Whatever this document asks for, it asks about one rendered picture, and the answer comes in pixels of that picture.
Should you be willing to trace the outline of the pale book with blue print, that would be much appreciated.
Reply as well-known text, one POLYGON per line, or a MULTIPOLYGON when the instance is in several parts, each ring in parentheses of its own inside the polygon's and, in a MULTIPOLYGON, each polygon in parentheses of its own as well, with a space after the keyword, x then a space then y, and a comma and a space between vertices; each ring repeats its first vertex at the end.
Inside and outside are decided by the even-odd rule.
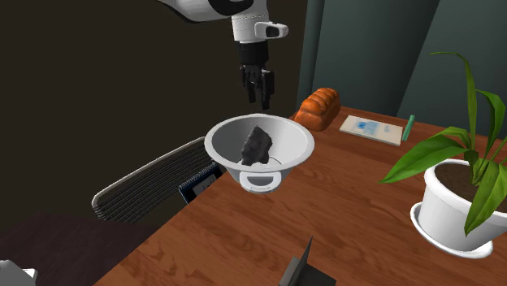
POLYGON ((349 115, 340 126, 340 131, 399 146, 403 127, 349 115))

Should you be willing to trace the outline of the brown bread loaf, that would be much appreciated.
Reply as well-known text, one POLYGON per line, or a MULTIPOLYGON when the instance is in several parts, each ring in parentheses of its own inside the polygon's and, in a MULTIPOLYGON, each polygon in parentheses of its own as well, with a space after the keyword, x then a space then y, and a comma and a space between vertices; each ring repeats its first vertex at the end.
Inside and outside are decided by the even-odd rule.
POLYGON ((321 132, 339 112, 339 93, 331 88, 319 88, 302 102, 294 120, 310 131, 321 132))

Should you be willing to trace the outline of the black lumpy rock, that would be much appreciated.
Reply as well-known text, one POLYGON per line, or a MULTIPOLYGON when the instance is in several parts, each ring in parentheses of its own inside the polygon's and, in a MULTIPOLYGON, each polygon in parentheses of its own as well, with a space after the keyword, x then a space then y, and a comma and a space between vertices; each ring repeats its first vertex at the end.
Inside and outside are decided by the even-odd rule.
POLYGON ((246 166, 254 163, 267 164, 271 146, 271 137, 259 126, 255 126, 241 150, 241 163, 246 166))

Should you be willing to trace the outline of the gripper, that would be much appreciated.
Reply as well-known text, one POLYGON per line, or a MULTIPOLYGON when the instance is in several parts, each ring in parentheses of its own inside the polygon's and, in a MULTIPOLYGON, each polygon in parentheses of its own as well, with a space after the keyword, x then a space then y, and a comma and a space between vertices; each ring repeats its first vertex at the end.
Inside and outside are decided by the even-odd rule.
POLYGON ((237 42, 239 52, 241 82, 248 92, 249 103, 256 102, 256 88, 261 79, 262 109, 270 108, 271 95, 275 92, 274 73, 264 68, 269 60, 267 41, 253 43, 237 42))

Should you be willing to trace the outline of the blue spiral notebook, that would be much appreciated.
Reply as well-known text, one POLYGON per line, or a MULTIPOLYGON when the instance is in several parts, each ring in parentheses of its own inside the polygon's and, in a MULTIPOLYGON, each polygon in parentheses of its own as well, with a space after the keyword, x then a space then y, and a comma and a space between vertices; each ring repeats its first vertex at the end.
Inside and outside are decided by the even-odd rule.
POLYGON ((209 166, 203 168, 197 174, 182 183, 178 190, 184 201, 189 204, 200 193, 212 185, 222 174, 223 172, 219 164, 212 162, 209 166))

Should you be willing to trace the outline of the green plant in white pot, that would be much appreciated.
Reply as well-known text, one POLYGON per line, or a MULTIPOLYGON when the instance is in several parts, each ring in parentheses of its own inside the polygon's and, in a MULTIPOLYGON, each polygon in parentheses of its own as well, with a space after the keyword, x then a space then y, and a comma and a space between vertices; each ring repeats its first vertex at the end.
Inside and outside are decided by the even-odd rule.
POLYGON ((493 239, 507 232, 507 158, 497 162, 494 145, 505 119, 505 104, 490 92, 490 127, 484 154, 475 149, 477 94, 469 64, 465 65, 469 128, 448 127, 420 141, 383 178, 389 184, 422 174, 421 202, 410 209, 418 232, 438 249, 461 258, 480 259, 493 251, 493 239))

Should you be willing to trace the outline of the white object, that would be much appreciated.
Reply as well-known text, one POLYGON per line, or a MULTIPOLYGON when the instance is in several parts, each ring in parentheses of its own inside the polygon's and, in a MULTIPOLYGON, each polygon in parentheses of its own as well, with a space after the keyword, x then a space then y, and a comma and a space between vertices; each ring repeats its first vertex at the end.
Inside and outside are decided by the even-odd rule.
POLYGON ((37 270, 23 269, 11 260, 0 260, 0 286, 36 286, 37 270))

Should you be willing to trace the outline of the white bowl kitchen scale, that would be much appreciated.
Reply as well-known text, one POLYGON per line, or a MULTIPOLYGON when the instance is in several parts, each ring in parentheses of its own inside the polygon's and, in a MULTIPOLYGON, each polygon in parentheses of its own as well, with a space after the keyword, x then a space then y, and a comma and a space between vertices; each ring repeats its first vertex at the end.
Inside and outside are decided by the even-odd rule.
POLYGON ((314 150, 314 138, 299 123, 274 115, 250 114, 226 119, 205 136, 209 156, 227 169, 241 187, 251 193, 271 193, 314 150), (268 163, 242 163, 241 150, 255 127, 272 139, 268 163))

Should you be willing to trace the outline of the green marker pen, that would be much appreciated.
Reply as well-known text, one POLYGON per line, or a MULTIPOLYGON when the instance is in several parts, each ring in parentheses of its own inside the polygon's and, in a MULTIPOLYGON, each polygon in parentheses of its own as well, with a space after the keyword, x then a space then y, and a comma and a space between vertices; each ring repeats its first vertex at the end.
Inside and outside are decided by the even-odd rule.
POLYGON ((415 121, 415 115, 411 115, 409 118, 408 118, 408 122, 405 126, 405 129, 402 133, 402 140, 403 141, 407 141, 409 135, 410 135, 410 131, 411 131, 411 128, 413 127, 413 124, 414 124, 414 121, 415 121))

